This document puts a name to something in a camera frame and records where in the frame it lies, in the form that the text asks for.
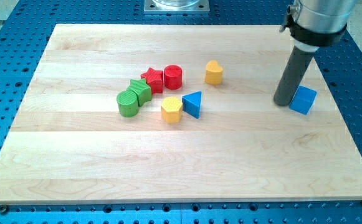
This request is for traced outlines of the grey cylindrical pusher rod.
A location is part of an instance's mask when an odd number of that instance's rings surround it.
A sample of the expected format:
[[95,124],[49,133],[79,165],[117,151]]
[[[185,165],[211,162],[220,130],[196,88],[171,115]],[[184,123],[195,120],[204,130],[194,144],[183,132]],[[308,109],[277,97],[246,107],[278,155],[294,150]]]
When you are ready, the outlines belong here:
[[293,48],[273,97],[276,105],[288,106],[292,102],[314,54]]

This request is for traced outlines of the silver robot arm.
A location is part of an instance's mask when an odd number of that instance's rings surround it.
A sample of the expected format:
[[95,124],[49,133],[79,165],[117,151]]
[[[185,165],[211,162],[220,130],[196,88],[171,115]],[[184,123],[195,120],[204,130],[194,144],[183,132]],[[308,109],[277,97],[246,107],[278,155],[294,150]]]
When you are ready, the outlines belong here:
[[357,0],[294,0],[287,6],[280,32],[288,29],[292,53],[274,94],[274,102],[288,106],[295,96],[315,52],[339,42]]

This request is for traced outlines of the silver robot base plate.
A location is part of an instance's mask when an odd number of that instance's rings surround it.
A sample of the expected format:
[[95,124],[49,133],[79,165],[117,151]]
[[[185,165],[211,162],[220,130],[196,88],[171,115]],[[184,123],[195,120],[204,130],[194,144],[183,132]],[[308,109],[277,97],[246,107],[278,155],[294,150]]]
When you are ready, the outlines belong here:
[[209,13],[209,0],[144,0],[145,14]]

